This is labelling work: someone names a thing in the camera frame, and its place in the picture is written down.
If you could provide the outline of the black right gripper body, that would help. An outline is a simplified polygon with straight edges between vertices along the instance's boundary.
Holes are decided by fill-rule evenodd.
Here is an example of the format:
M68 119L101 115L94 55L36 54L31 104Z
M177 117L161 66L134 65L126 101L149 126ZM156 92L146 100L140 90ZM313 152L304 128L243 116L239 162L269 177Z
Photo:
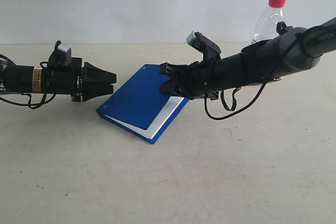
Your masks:
M191 65L184 65L184 70L175 75L168 75L180 87L181 95L173 95L175 97L184 97L190 100L208 98L210 100L218 100L218 91L206 91L205 77L202 73L203 69L199 66L198 61Z

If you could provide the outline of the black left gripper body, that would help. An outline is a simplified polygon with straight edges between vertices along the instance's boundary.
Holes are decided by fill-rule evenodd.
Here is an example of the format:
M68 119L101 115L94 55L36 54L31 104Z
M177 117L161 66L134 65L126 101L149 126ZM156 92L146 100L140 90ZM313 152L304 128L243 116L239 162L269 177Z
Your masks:
M47 94L70 95L73 102L81 102L82 59L73 57L65 65L50 57L43 67L41 91Z

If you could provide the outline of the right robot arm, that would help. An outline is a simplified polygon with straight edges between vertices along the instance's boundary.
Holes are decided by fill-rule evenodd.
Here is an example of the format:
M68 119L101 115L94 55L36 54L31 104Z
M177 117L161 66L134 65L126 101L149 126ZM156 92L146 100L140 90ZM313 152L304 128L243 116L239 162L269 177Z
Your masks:
M335 19L311 28L279 22L277 37L244 47L221 58L220 47L195 31L187 44L203 55L189 65L160 64L160 74L169 79L160 86L162 94L191 100L217 100L221 91L275 82L281 77L314 68L323 54L335 50Z

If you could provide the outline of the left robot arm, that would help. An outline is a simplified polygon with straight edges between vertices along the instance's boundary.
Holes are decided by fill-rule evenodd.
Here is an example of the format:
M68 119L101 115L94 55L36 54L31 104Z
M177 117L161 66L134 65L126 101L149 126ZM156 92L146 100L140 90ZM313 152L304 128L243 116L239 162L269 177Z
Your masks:
M110 95L117 75L74 57L66 66L41 63L40 66L8 66L2 82L8 93L70 95L74 102Z

